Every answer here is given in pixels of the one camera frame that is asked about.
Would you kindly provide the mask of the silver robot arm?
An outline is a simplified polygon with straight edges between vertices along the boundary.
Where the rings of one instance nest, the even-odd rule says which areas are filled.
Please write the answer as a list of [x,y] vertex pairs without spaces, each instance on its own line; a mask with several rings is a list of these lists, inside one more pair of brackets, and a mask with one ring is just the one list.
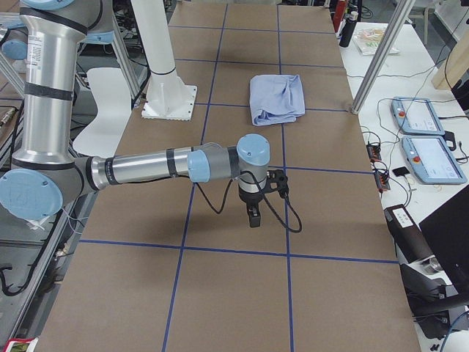
[[270,145],[259,134],[234,147],[203,144],[157,153],[74,158],[69,153],[78,45],[114,37],[110,1],[24,1],[20,18],[28,30],[21,146],[1,178],[1,205],[25,220],[59,212],[74,199],[107,186],[186,177],[193,183],[238,182],[252,227],[270,191]]

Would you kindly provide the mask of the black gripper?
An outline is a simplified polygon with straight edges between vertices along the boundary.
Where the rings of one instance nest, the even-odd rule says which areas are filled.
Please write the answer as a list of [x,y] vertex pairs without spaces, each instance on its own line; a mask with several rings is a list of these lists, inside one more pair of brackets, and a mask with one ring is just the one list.
[[259,203],[263,200],[262,194],[258,192],[250,193],[238,188],[239,198],[245,203],[246,211],[249,219],[249,226],[256,227],[261,224],[261,213]]

